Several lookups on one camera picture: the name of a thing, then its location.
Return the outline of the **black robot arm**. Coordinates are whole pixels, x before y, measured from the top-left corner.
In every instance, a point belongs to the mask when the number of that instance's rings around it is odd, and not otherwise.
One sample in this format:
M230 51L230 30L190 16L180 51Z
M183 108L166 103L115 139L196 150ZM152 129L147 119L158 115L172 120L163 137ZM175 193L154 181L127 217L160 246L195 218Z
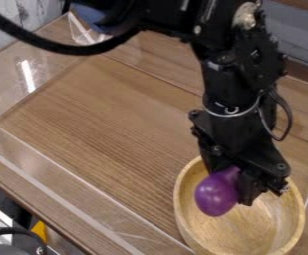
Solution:
M73 46L25 30L0 14L0 30L49 52L89 56L154 31L186 43L199 61L202 107L188 113L208 178L200 189L251 205L282 194L290 167L275 142L275 115L290 106L277 92L285 56L266 29L260 0L68 0L79 18L107 40Z

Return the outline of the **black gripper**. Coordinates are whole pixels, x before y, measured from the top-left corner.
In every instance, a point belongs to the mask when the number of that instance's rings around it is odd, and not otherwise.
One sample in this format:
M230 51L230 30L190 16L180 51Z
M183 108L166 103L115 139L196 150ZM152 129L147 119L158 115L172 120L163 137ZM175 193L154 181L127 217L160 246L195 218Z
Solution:
M273 134L277 103L259 99L247 106L203 101L200 110L188 112L191 134L208 174L231 166L236 179L238 203L251 206L262 193L281 196L289 190L290 166L274 142L287 136Z

